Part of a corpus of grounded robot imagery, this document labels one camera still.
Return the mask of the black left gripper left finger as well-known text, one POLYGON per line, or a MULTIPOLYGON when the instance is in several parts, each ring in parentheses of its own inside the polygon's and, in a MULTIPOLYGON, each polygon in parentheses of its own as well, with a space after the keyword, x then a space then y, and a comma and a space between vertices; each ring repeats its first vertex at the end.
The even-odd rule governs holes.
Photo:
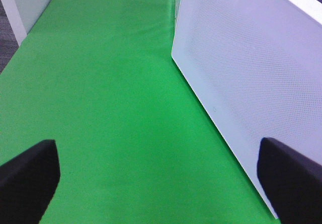
POLYGON ((1 165, 1 223, 39 223, 59 180, 53 139, 43 140, 1 165))

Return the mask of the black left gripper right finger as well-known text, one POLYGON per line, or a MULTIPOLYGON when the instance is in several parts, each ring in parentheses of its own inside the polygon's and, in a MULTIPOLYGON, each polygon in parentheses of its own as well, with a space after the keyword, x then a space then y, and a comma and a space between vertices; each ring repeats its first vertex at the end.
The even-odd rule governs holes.
POLYGON ((264 137, 257 176, 281 223, 321 223, 321 165, 264 137))

